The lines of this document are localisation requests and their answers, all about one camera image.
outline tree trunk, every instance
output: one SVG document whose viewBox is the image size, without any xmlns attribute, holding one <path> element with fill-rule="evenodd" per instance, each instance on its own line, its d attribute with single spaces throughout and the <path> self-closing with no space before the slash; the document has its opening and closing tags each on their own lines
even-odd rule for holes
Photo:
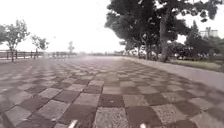
<svg viewBox="0 0 224 128">
<path fill-rule="evenodd" d="M 13 55 L 13 50 L 11 50 L 11 57 L 12 57 L 12 62 L 14 62 L 14 55 Z"/>
<path fill-rule="evenodd" d="M 168 8 L 166 10 L 166 14 L 162 16 L 160 20 L 160 43 L 162 47 L 162 55 L 160 58 L 161 62 L 166 62 L 168 60 L 168 44 L 167 44 L 167 37 L 166 37 L 166 32 L 167 32 L 167 22 L 168 18 L 171 13 L 171 8 Z"/>
<path fill-rule="evenodd" d="M 138 58 L 140 58 L 140 46 L 138 46 Z"/>
<path fill-rule="evenodd" d="M 149 47 L 147 45 L 145 45 L 145 52 L 146 52 L 145 59 L 149 60 Z"/>
<path fill-rule="evenodd" d="M 156 60 L 159 58 L 159 45 L 156 45 Z"/>
<path fill-rule="evenodd" d="M 149 45 L 149 56 L 150 60 L 152 60 L 152 45 Z"/>
<path fill-rule="evenodd" d="M 36 55 L 37 55 L 37 58 L 38 58 L 38 50 L 36 49 Z"/>
</svg>

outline railing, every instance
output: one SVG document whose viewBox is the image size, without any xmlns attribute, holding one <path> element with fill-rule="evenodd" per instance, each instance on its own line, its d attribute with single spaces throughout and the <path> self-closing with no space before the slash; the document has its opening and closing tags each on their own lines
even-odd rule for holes
<svg viewBox="0 0 224 128">
<path fill-rule="evenodd" d="M 76 53 L 69 52 L 26 52 L 26 51 L 13 51 L 14 59 L 36 59 L 36 58 L 72 58 Z M 10 60 L 12 53 L 9 50 L 0 50 L 0 60 Z"/>
<path fill-rule="evenodd" d="M 43 56 L 43 52 L 25 52 L 25 51 L 13 51 L 14 59 L 28 59 L 34 58 L 35 56 Z M 9 60 L 12 58 L 12 53 L 9 50 L 0 51 L 0 59 Z"/>
</svg>

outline building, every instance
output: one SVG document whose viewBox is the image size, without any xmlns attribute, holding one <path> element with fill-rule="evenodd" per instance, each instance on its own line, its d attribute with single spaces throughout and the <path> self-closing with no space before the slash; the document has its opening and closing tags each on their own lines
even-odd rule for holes
<svg viewBox="0 0 224 128">
<path fill-rule="evenodd" d="M 218 36 L 218 30 L 211 30 L 211 27 L 207 27 L 205 29 L 205 31 L 200 31 L 200 35 L 202 37 L 209 37 L 209 36 L 217 37 Z"/>
</svg>

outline paved plaza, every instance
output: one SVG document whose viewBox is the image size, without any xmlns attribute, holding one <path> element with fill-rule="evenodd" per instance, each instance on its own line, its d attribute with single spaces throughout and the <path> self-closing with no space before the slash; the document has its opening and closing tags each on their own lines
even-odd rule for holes
<svg viewBox="0 0 224 128">
<path fill-rule="evenodd" d="M 0 109 L 16 128 L 224 128 L 224 93 L 119 57 L 2 64 Z"/>
</svg>

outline sky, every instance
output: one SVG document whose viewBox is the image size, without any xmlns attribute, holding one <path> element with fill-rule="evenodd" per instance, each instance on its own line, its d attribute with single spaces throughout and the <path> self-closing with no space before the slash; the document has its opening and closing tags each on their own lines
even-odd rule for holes
<svg viewBox="0 0 224 128">
<path fill-rule="evenodd" d="M 68 51 L 69 42 L 73 41 L 75 52 L 113 52 L 123 50 L 120 39 L 113 31 L 104 28 L 107 5 L 110 0 L 0 0 L 0 24 L 12 24 L 16 19 L 24 19 L 28 31 L 50 42 L 47 51 Z M 200 23 L 199 29 L 211 27 L 224 37 L 224 7 L 221 6 L 215 20 Z M 185 17 L 191 25 L 191 17 Z M 35 47 L 28 37 L 17 49 L 34 51 Z"/>
</svg>

